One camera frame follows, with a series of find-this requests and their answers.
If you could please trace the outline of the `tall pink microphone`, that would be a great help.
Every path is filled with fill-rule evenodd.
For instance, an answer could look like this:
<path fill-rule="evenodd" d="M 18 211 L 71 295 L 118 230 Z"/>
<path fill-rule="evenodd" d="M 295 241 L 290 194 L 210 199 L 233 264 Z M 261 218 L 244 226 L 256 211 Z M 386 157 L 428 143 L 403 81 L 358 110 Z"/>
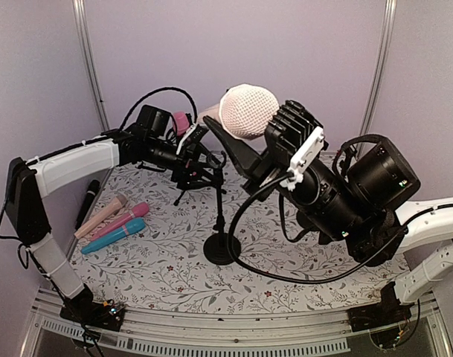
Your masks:
<path fill-rule="evenodd" d="M 183 136 L 184 133 L 190 128 L 190 121 L 184 112 L 173 113 L 173 129 L 177 137 Z"/>

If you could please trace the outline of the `beige microphone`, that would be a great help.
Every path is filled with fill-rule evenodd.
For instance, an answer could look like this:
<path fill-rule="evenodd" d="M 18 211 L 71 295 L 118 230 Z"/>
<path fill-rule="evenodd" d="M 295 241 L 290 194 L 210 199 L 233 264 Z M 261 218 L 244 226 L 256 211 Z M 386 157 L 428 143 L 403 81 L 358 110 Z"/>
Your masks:
<path fill-rule="evenodd" d="M 83 223 L 75 232 L 74 237 L 81 239 L 93 231 L 100 223 L 110 216 L 116 214 L 127 203 L 127 198 L 123 194 L 118 194 L 108 205 L 93 215 L 88 221 Z"/>
<path fill-rule="evenodd" d="M 268 89 L 243 83 L 201 112 L 198 122 L 205 125 L 204 117 L 210 117 L 233 138 L 253 140 L 264 135 L 278 109 L 277 98 Z"/>

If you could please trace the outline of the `short pink microphone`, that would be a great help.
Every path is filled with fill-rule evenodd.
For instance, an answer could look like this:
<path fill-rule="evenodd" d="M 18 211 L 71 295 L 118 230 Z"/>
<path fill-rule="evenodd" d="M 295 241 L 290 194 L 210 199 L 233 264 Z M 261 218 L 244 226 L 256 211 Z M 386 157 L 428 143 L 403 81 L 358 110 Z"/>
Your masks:
<path fill-rule="evenodd" d="M 121 227 L 122 225 L 125 225 L 130 220 L 145 216 L 149 211 L 150 206 L 146 202 L 139 203 L 133 206 L 130 210 L 117 218 L 115 221 L 109 223 L 107 226 L 94 233 L 90 240 L 95 241 L 96 239 L 103 237 L 104 235 Z"/>

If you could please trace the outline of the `round stand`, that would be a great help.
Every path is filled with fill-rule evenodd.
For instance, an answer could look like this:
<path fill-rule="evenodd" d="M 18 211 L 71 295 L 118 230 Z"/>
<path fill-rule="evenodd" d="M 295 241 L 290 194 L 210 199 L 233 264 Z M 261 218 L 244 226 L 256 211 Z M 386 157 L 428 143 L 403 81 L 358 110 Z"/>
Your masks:
<path fill-rule="evenodd" d="M 222 160 L 219 160 L 212 153 L 208 154 L 206 164 L 213 170 L 213 178 L 211 183 L 216 190 L 216 209 L 217 217 L 216 223 L 213 226 L 215 233 L 209 236 L 203 245 L 203 253 L 208 262 L 217 266 L 226 266 L 232 264 L 234 259 L 231 257 L 228 250 L 228 239 L 232 239 L 232 251 L 240 255 L 241 244 L 240 241 L 225 233 L 225 217 L 223 215 L 222 207 L 222 186 L 224 184 L 223 168 L 227 162 L 227 155 L 224 151 L 220 152 Z"/>

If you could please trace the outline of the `blue microphone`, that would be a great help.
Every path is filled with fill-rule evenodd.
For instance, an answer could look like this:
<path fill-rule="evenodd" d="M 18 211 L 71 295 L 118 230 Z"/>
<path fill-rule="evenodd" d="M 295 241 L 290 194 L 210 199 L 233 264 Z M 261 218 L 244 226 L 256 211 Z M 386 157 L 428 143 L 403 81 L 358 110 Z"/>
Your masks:
<path fill-rule="evenodd" d="M 90 242 L 88 245 L 81 249 L 81 253 L 90 254 L 99 251 L 100 249 L 111 245 L 112 243 L 117 242 L 124 237 L 142 231 L 143 229 L 145 229 L 145 226 L 145 222 L 141 217 L 131 219 L 119 228 L 114 229 L 112 232 L 107 233 L 104 236 L 101 236 L 100 238 Z"/>

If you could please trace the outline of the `black microphone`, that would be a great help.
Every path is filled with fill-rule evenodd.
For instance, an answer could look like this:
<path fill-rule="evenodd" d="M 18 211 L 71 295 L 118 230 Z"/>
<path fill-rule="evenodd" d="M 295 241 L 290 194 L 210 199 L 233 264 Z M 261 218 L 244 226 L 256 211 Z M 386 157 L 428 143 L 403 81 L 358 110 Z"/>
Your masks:
<path fill-rule="evenodd" d="M 100 182 L 97 179 L 92 180 L 87 187 L 86 194 L 83 199 L 83 203 L 81 204 L 79 213 L 77 214 L 77 218 L 76 218 L 76 222 L 75 222 L 75 226 L 74 226 L 75 229 L 78 229 L 82 225 L 96 195 L 99 193 L 99 190 L 100 190 Z"/>

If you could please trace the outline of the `black tripod shock-mount stand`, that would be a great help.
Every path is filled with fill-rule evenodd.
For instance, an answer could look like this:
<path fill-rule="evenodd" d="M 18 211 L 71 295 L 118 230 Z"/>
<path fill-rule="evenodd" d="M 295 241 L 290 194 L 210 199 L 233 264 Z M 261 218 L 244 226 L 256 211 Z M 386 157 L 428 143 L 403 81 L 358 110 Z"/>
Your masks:
<path fill-rule="evenodd" d="M 181 190 L 181 193 L 179 197 L 173 202 L 174 206 L 178 206 L 180 204 L 180 201 L 184 197 L 185 194 L 190 195 L 191 192 L 199 192 L 202 190 L 218 190 L 217 187 L 213 186 L 212 184 L 208 184 L 207 182 L 200 182 L 200 183 L 190 183 L 189 185 L 186 185 L 184 187 L 180 187 L 179 189 Z"/>

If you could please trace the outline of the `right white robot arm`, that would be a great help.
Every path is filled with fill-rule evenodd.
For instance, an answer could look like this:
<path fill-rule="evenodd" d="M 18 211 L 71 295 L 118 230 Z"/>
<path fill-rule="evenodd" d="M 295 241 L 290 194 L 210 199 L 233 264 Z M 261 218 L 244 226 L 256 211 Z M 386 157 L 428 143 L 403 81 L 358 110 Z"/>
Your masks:
<path fill-rule="evenodd" d="M 360 268 L 379 266 L 422 243 L 447 241 L 443 251 L 383 288 L 372 313 L 378 324 L 389 324 L 402 305 L 453 271 L 453 198 L 413 201 L 420 180 L 389 138 L 353 138 L 326 167 L 319 158 L 327 145 L 324 128 L 297 101 L 234 111 L 231 125 L 215 106 L 202 120 L 245 176 L 249 202 L 277 191 L 298 209 L 305 232 L 317 231 L 323 245 L 344 240 Z"/>

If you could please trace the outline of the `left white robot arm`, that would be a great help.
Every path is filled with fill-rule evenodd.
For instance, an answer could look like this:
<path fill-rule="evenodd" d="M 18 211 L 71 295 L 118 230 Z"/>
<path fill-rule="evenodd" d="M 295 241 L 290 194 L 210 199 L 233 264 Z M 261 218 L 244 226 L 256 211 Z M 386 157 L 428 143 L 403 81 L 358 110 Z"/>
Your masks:
<path fill-rule="evenodd" d="M 154 167 L 171 170 L 183 190 L 198 188 L 187 176 L 207 175 L 199 156 L 209 153 L 201 142 L 208 128 L 195 119 L 187 119 L 187 128 L 175 128 L 175 140 L 169 142 L 164 133 L 170 120 L 178 123 L 171 113 L 144 106 L 130 126 L 103 132 L 29 161 L 14 158 L 10 162 L 0 216 L 10 220 L 15 238 L 25 247 L 27 256 L 70 300 L 69 309 L 83 323 L 98 317 L 98 306 L 92 301 L 91 290 L 54 240 L 43 200 L 74 181 L 125 164 L 140 164 L 147 170 Z"/>

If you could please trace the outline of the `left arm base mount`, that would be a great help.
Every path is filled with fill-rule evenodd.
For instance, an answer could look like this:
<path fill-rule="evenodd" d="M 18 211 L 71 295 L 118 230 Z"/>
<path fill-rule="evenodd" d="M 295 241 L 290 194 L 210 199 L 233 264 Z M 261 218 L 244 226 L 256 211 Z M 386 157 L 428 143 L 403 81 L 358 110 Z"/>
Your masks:
<path fill-rule="evenodd" d="M 91 289 L 84 285 L 83 290 L 73 298 L 64 298 L 60 317 L 83 326 L 97 327 L 109 331 L 121 330 L 126 304 L 113 299 L 94 301 Z"/>

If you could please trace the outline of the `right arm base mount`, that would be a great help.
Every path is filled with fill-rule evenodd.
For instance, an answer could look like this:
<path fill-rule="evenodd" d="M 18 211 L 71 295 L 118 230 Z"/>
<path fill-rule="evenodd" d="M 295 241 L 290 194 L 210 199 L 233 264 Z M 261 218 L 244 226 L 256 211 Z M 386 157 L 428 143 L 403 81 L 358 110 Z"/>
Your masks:
<path fill-rule="evenodd" d="M 353 332 L 384 327 L 411 318 L 411 305 L 402 305 L 396 296 L 395 282 L 380 290 L 380 301 L 347 310 L 347 317 Z"/>

